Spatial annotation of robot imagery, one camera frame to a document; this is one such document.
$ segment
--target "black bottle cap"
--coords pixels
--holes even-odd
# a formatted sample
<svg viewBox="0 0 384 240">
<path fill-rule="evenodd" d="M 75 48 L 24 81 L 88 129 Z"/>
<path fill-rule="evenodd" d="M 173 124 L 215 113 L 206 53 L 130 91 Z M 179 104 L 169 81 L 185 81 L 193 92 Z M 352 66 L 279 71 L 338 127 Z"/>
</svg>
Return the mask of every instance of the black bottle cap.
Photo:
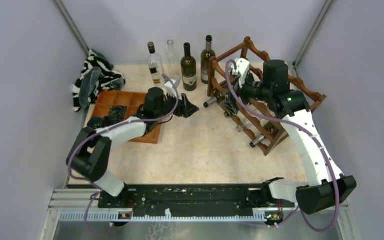
<svg viewBox="0 0 384 240">
<path fill-rule="evenodd" d="M 155 45 L 152 41 L 148 42 L 148 49 L 149 49 L 149 53 L 150 54 L 154 54 L 155 53 Z"/>
<path fill-rule="evenodd" d="M 191 44 L 189 42 L 185 42 L 183 44 L 183 48 L 184 48 L 184 55 L 190 56 L 191 55 Z"/>
</svg>

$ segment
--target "green wine bottle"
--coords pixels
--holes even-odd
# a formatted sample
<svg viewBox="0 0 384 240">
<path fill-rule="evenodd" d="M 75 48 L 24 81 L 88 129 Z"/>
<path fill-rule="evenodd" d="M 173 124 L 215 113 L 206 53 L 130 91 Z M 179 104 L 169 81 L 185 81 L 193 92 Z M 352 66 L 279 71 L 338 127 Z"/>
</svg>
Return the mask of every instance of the green wine bottle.
<svg viewBox="0 0 384 240">
<path fill-rule="evenodd" d="M 184 57 L 180 61 L 183 88 L 192 92 L 197 89 L 197 61 L 191 56 L 191 44 L 189 42 L 185 42 L 183 48 Z"/>
<path fill-rule="evenodd" d="M 213 37 L 211 35 L 207 35 L 206 45 L 204 51 L 201 53 L 201 81 L 204 84 L 208 84 L 208 74 L 210 68 L 210 58 L 212 56 L 216 56 L 214 50 L 211 49 L 211 42 L 213 41 Z"/>
</svg>

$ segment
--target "metal corner post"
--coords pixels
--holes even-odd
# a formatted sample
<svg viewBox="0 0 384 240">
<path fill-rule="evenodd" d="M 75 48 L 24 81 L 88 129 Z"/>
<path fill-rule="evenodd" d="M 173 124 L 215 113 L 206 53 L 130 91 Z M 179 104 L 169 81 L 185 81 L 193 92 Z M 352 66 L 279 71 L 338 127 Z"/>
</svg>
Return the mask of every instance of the metal corner post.
<svg viewBox="0 0 384 240">
<path fill-rule="evenodd" d="M 317 31 L 320 29 L 323 20 L 326 18 L 326 15 L 330 11 L 330 9 L 332 9 L 331 7 L 335 2 L 336 0 L 326 0 L 326 2 L 324 3 L 323 8 L 321 9 L 316 21 L 314 22 L 314 25 L 311 28 L 311 31 L 308 33 L 308 36 L 305 39 L 305 42 L 298 53 L 298 56 L 296 57 L 295 62 L 293 63 L 296 70 L 298 70 L 298 67 L 301 61 L 303 60 L 303 57 L 306 54 L 307 50 L 309 49 L 314 37 L 316 36 Z"/>
<path fill-rule="evenodd" d="M 52 1 L 55 4 L 56 8 L 58 9 L 59 13 L 61 14 L 61 17 L 64 19 L 65 23 L 67 24 L 68 29 L 75 37 L 77 43 L 80 45 L 84 54 L 88 56 L 89 47 L 86 44 L 85 39 L 82 37 L 82 34 L 80 33 L 76 24 L 74 23 L 72 17 L 70 16 L 68 10 L 66 9 L 66 6 L 64 5 L 63 1 L 62 0 L 52 0 Z"/>
</svg>

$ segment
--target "black cable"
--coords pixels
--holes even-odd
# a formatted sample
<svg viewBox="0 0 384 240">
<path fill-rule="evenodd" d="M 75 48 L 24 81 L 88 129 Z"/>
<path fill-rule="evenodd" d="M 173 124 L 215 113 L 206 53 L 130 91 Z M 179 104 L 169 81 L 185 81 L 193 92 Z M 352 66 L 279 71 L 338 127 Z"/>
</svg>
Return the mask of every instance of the black cable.
<svg viewBox="0 0 384 240">
<path fill-rule="evenodd" d="M 171 115 L 171 117 L 170 117 L 170 119 L 169 119 L 169 120 L 167 120 L 167 121 L 163 121 L 163 122 L 160 122 L 160 123 L 158 123 L 158 125 L 161 125 L 161 124 L 166 124 L 166 123 L 170 122 L 172 119 L 173 119 L 173 115 Z"/>
</svg>

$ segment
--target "wine bottle label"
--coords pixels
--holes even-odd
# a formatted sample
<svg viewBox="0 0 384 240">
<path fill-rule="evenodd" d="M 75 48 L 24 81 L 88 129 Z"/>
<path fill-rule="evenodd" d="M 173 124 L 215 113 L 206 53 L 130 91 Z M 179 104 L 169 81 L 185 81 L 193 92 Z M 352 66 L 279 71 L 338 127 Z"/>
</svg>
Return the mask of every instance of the wine bottle label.
<svg viewBox="0 0 384 240">
<path fill-rule="evenodd" d="M 201 70 L 201 79 L 204 81 L 208 81 L 208 71 Z"/>
<path fill-rule="evenodd" d="M 194 76 L 191 76 L 191 77 L 183 76 L 183 82 L 187 85 L 193 86 L 196 81 L 197 81 L 197 75 L 196 74 Z"/>
<path fill-rule="evenodd" d="M 158 72 L 156 67 L 150 68 L 149 71 L 151 72 L 151 74 L 156 74 Z"/>
</svg>

